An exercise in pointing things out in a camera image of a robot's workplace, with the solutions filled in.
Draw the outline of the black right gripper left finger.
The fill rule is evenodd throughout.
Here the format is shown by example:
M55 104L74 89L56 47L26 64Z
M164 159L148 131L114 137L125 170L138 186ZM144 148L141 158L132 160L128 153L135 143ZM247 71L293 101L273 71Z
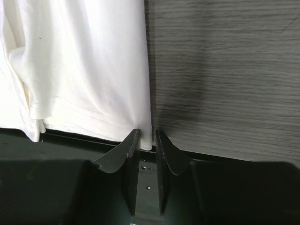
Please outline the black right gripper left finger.
M135 215L141 132L87 159L2 159L3 225L128 225Z

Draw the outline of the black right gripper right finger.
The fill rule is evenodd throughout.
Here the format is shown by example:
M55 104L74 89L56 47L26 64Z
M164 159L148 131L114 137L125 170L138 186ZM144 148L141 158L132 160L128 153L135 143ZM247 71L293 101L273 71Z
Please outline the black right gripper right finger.
M194 160L156 131L160 214L167 225L297 225L300 170L287 162Z

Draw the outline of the white printed t shirt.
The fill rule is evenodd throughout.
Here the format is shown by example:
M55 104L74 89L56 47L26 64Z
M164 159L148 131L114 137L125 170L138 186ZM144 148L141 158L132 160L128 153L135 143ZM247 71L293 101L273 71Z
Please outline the white printed t shirt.
M3 0L0 126L152 147L144 1Z

